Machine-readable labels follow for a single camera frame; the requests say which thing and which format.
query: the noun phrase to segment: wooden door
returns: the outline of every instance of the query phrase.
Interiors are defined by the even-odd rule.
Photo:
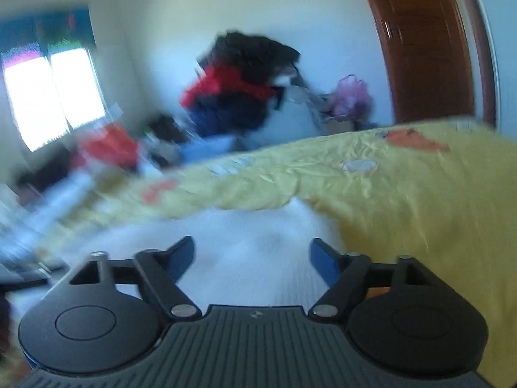
[[[474,115],[469,48],[456,0],[369,0],[398,123]]]

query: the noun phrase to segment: yellow bedsheet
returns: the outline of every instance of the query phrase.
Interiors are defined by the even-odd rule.
[[[141,202],[149,181],[128,179],[68,217],[46,246],[92,223],[178,218],[208,206],[276,208],[298,195],[339,220],[349,250],[380,262],[411,254],[471,302],[490,329],[479,371],[508,388],[517,381],[517,145],[486,129],[414,128],[450,151],[397,148],[377,131],[320,137],[242,155],[254,163],[236,175],[210,171],[221,159],[183,169],[180,185],[155,206]],[[358,158],[377,169],[343,171],[344,161]]]

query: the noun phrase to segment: window pane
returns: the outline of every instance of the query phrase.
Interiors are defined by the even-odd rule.
[[[102,118],[100,98],[90,57],[85,49],[72,49],[51,56],[52,71],[66,119],[74,128]]]
[[[68,132],[52,71],[45,58],[7,67],[4,77],[18,129],[30,151]]]

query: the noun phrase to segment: door frame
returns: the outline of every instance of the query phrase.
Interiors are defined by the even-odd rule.
[[[472,29],[474,31],[474,39],[476,43],[476,51],[479,59],[479,68],[481,72],[481,85],[482,85],[482,93],[483,93],[483,121],[492,126],[496,125],[496,88],[495,88],[495,76],[494,76],[494,67],[492,60],[492,53],[490,50],[489,38],[487,29],[485,27],[484,18],[481,12],[481,7],[478,0],[464,0],[465,6],[467,8],[468,16],[470,18],[470,22],[472,24]],[[385,25],[382,21],[381,13],[375,4],[375,0],[368,0],[370,8],[373,13],[373,17],[375,20],[375,26],[377,28],[377,34],[379,36],[379,40],[381,41],[381,48],[384,54],[384,60],[386,62],[386,69],[388,72],[388,79],[391,86],[391,97],[394,106],[394,114],[395,118],[400,119],[399,114],[397,113],[397,101],[396,101],[396,84],[395,84],[395,66],[393,65],[393,61],[389,56],[389,43],[387,40],[387,36],[384,33]],[[459,12],[458,4],[456,3],[456,9],[454,10],[458,22],[458,26],[465,31],[465,27],[463,25],[463,20],[461,18],[461,14]],[[464,47],[467,49],[467,58],[470,59],[470,54],[468,53],[468,42],[465,35],[464,36]],[[474,77],[471,77],[470,80],[470,89],[469,89],[469,97],[471,99],[472,106],[474,106]]]

